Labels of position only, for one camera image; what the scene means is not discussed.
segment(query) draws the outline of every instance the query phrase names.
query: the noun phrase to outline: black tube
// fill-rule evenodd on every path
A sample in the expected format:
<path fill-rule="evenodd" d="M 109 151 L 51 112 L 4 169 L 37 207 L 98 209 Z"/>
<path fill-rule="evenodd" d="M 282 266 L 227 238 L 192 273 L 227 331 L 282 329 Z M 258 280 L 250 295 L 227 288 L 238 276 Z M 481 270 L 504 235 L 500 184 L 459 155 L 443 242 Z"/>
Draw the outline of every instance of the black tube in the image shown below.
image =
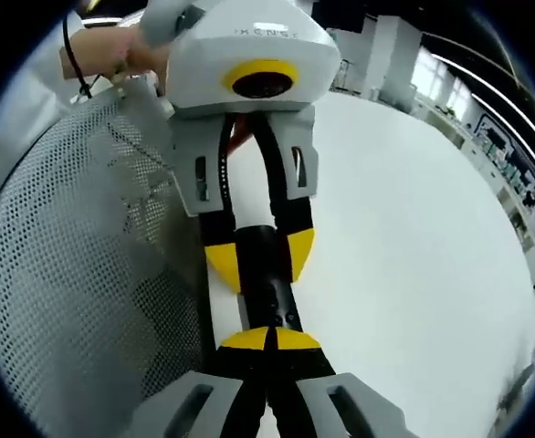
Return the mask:
<path fill-rule="evenodd" d="M 249 327 L 285 327 L 302 331 L 289 272 L 287 237 L 271 226 L 236 231 L 241 293 Z"/>

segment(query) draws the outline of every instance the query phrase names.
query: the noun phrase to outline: metal mesh screen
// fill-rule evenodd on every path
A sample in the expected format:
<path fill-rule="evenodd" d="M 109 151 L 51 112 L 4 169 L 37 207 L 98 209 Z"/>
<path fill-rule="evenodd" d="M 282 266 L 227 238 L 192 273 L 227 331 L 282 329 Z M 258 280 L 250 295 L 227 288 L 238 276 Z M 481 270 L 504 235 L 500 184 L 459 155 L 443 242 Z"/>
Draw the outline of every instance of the metal mesh screen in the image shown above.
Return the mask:
<path fill-rule="evenodd" d="M 195 229 L 113 90 L 16 167 L 0 192 L 0 372 L 46 435 L 113 436 L 201 368 Z"/>

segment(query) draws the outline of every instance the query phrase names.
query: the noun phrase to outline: white wall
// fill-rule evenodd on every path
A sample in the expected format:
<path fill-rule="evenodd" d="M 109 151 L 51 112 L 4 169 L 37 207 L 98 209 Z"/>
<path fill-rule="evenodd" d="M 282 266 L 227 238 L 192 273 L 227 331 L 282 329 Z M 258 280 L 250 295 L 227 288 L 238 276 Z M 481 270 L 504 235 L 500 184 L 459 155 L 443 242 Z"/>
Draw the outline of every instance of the white wall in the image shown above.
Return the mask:
<path fill-rule="evenodd" d="M 383 85 L 385 75 L 391 65 L 393 46 L 395 46 L 397 38 L 398 20 L 397 16 L 379 16 L 377 19 L 371 56 L 362 89 L 362 94 L 365 97 L 372 89 L 380 89 Z"/>
<path fill-rule="evenodd" d="M 340 84 L 349 91 L 361 92 L 362 90 L 371 54 L 374 28 L 375 23 L 372 20 L 365 20 L 361 34 L 340 29 L 328 29 L 341 51 L 341 57 L 350 63 L 346 80 L 342 80 Z"/>
<path fill-rule="evenodd" d="M 417 60 L 421 41 L 422 33 L 403 19 L 400 19 L 391 64 L 385 81 L 404 93 L 407 93 L 412 82 L 415 61 Z"/>
<path fill-rule="evenodd" d="M 440 105 L 441 107 L 445 107 L 448 103 L 448 100 L 450 99 L 450 95 L 452 94 L 452 91 L 454 89 L 454 81 L 455 77 L 450 73 L 449 71 L 446 72 L 446 77 L 444 78 L 444 81 L 442 82 L 442 86 L 440 87 L 440 92 L 438 93 L 438 97 L 435 100 L 436 105 Z"/>
<path fill-rule="evenodd" d="M 470 124 L 470 130 L 474 132 L 475 128 L 477 127 L 478 120 L 484 112 L 485 110 L 478 105 L 474 99 L 471 99 L 470 103 L 468 104 L 467 111 L 462 116 L 462 124 L 465 126 L 467 123 Z"/>
<path fill-rule="evenodd" d="M 410 89 L 422 33 L 398 16 L 379 16 L 363 84 L 363 96 L 373 89 L 391 89 L 405 96 Z"/>

